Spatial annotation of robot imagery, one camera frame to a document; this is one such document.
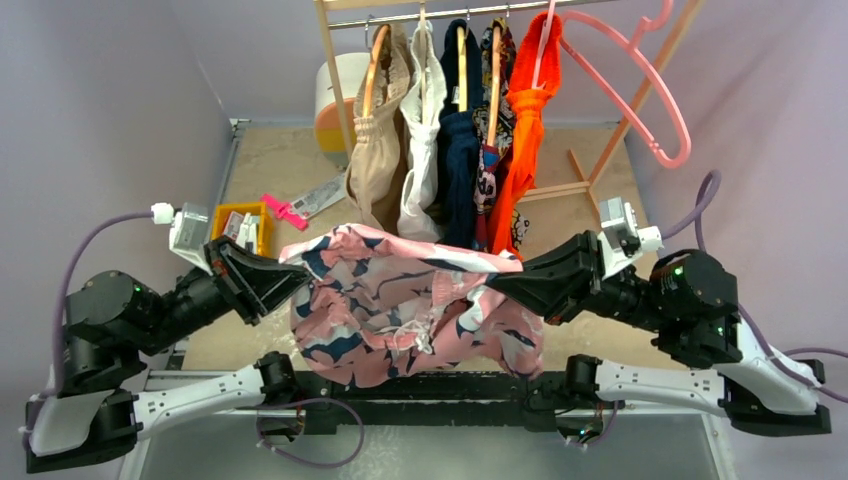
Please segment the pink shark print shorts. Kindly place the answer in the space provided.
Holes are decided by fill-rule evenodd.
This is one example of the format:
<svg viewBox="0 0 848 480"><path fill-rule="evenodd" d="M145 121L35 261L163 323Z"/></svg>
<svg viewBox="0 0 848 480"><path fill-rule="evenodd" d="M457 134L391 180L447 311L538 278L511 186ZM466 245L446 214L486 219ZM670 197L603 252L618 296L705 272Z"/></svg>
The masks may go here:
<svg viewBox="0 0 848 480"><path fill-rule="evenodd" d="M403 239L342 224L284 247L279 260L310 282L291 299L290 329L305 364L341 385L368 388L474 357L506 373L543 369L543 321L490 288L520 260Z"/></svg>

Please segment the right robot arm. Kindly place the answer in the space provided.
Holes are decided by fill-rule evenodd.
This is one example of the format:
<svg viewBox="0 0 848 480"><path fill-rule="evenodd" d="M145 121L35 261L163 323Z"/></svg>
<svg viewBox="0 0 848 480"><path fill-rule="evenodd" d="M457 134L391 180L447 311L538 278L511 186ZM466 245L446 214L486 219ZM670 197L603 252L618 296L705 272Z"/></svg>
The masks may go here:
<svg viewBox="0 0 848 480"><path fill-rule="evenodd" d="M648 369L574 355L561 381L564 399L576 407L628 400L688 407L763 437L830 433L818 394L821 362L795 362L761 341L741 314L736 277L703 251L678 251L639 276L635 260L646 245L645 234L613 248L604 234L586 231L520 272L487 281L550 325L589 312L647 331L677 363Z"/></svg>

